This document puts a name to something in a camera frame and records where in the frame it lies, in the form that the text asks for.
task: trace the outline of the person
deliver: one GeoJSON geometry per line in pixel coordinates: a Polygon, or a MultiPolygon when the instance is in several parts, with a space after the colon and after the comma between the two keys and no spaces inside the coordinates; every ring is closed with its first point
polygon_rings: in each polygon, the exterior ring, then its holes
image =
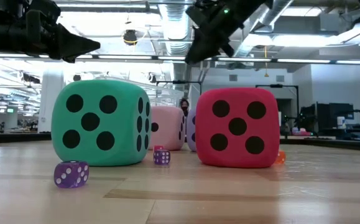
{"type": "Polygon", "coordinates": [[[190,106],[188,100],[182,98],[180,101],[180,106],[182,111],[184,112],[184,116],[187,117],[188,116],[188,108],[190,106]]]}

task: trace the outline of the orange die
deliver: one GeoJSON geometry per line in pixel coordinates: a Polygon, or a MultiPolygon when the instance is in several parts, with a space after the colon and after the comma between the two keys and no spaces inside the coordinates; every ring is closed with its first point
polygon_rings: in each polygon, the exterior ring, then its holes
{"type": "Polygon", "coordinates": [[[286,154],[285,151],[279,151],[277,160],[275,161],[275,164],[284,164],[286,160],[286,154]]]}

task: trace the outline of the purple die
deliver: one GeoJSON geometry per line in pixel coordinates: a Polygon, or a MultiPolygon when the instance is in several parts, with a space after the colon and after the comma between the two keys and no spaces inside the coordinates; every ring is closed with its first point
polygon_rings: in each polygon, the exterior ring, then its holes
{"type": "Polygon", "coordinates": [[[196,110],[190,110],[187,118],[187,143],[189,148],[193,152],[196,152],[195,118],[196,118],[196,110]]]}
{"type": "Polygon", "coordinates": [[[168,165],[170,162],[170,152],[168,150],[155,150],[154,162],[157,165],[168,165]]]}
{"type": "Polygon", "coordinates": [[[88,174],[87,162],[61,162],[55,167],[54,183],[60,188],[81,187],[88,180],[88,174]]]}

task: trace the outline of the teal die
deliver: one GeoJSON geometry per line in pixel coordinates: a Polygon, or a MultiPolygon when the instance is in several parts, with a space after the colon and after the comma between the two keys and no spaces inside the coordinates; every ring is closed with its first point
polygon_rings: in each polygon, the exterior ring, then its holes
{"type": "Polygon", "coordinates": [[[87,80],[67,85],[52,115],[52,142],[63,161],[125,166],[145,158],[150,140],[150,103],[137,85],[87,80]]]}

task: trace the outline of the small purple die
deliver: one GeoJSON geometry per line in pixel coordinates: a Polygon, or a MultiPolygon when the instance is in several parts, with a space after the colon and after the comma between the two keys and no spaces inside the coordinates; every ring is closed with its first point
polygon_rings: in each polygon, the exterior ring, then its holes
{"type": "Polygon", "coordinates": [[[54,183],[60,188],[83,186],[88,180],[87,162],[66,161],[59,163],[54,170],[54,183]]]}
{"type": "Polygon", "coordinates": [[[168,150],[155,150],[154,162],[157,165],[168,165],[170,162],[170,152],[168,150]]]}

